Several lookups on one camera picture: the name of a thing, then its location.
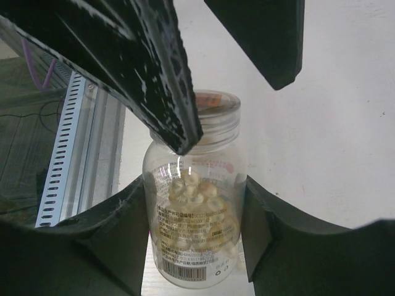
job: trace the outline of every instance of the glass jar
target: glass jar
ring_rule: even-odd
[[[240,100],[196,91],[196,105],[204,135],[191,152],[179,156],[151,133],[143,162],[155,264],[189,289],[216,285],[235,267],[247,177]]]

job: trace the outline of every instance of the purple cable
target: purple cable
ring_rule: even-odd
[[[43,83],[43,85],[41,85],[40,80],[38,79],[36,70],[33,65],[33,60],[31,59],[29,44],[25,38],[22,38],[22,46],[23,46],[23,51],[25,53],[27,67],[29,68],[29,72],[30,72],[30,76],[31,76],[32,80],[34,81],[35,85],[37,86],[37,88],[40,91],[45,91],[48,87],[49,80],[51,80],[52,73],[54,71],[55,64],[56,64],[56,59],[53,59],[53,61],[51,62],[51,65],[49,66],[49,70],[48,70],[47,76],[44,80],[44,83]]]

